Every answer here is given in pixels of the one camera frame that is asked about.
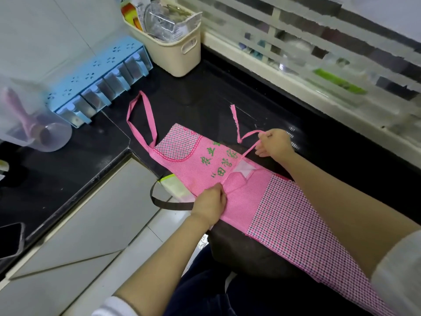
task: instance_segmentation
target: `brown strap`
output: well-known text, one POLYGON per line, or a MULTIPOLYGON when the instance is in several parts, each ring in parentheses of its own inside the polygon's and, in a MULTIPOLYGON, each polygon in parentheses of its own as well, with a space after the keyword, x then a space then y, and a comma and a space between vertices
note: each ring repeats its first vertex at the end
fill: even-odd
POLYGON ((157 180, 154 185, 151 187, 151 200, 152 203, 154 203, 155 206, 163 209, 169 209, 170 211, 191 211, 194 205, 194 202, 192 203, 171 203, 171 202, 165 202, 158 200, 156 197, 152 196, 152 193, 154 191, 155 184, 158 183, 159 180, 157 180))

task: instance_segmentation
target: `plastic pitcher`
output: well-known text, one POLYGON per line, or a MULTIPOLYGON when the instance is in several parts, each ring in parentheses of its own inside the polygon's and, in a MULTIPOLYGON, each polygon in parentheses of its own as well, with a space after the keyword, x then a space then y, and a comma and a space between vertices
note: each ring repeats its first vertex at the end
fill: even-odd
POLYGON ((36 92, 0 76, 0 139, 52 152, 70 137, 71 125, 48 110, 36 92))

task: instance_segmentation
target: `black countertop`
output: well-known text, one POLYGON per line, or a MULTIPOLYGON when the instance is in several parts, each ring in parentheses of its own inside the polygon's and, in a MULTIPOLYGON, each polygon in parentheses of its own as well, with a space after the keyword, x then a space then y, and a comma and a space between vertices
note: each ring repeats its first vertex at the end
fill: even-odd
MULTIPOLYGON (((235 104, 242 134, 254 129, 286 129, 302 156, 421 223, 418 168, 242 67, 206 49, 202 58, 182 78, 155 66, 112 106, 94 116, 90 125, 74 129, 70 142, 59 151, 42 153, 0 144, 0 158, 13 158, 28 169, 20 186, 0 188, 0 225, 25 223, 28 249, 128 154, 133 153, 161 176, 166 169, 150 158, 125 120, 129 102, 139 90, 151 102, 158 142, 179 123, 217 142, 234 144, 237 133, 229 105, 235 104)), ((150 142, 141 104, 131 121, 150 142)), ((251 146, 255 140, 247 138, 244 145, 251 146)), ((19 258, 0 260, 1 275, 19 258)))

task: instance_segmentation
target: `white sleeve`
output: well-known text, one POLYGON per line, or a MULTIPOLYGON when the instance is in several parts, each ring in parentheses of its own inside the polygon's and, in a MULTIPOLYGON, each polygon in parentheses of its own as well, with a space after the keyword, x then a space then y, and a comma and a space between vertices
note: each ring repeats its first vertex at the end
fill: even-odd
POLYGON ((92 316, 140 316, 128 303, 118 297, 107 298, 92 316))
POLYGON ((371 284, 398 315, 421 315, 421 230, 400 240, 386 254, 371 284))

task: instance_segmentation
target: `basket handle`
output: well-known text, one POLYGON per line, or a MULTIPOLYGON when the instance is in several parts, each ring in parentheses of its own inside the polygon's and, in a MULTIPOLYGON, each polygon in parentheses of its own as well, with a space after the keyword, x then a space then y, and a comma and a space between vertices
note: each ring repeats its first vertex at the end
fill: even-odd
POLYGON ((193 47, 195 47, 197 44, 197 37, 194 36, 192 37, 190 40, 188 40, 186 43, 183 44, 182 46, 182 54, 186 54, 187 52, 189 52, 193 47))

